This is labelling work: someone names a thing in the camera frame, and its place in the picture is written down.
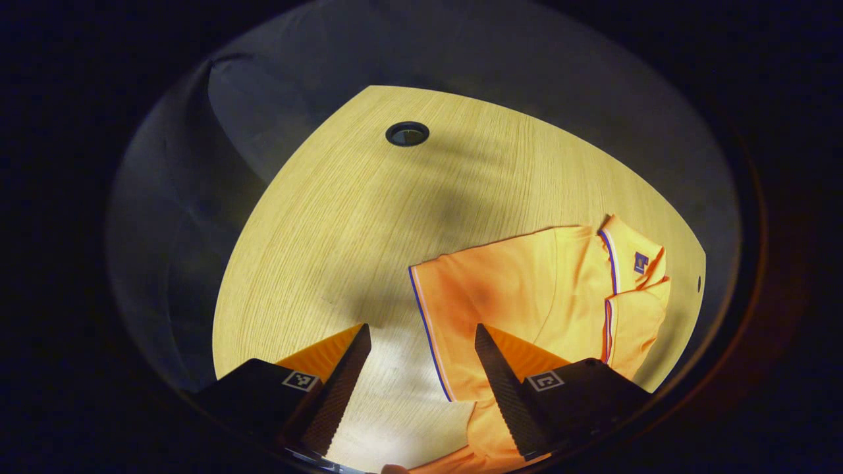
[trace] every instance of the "wood grain surface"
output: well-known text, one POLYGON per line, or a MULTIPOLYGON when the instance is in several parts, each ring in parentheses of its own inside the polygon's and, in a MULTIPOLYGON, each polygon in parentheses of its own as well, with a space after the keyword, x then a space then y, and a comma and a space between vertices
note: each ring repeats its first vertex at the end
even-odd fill
POLYGON ((367 471, 432 461, 465 445, 473 404, 445 400, 407 267, 553 226, 596 232, 612 213, 667 251, 668 313, 635 378, 653 391, 705 289, 705 253, 674 208, 548 123, 458 95, 368 87, 288 160, 240 235, 217 300, 217 377, 367 322, 372 352, 326 457, 367 471), (399 121, 426 124, 430 137, 388 143, 399 121))

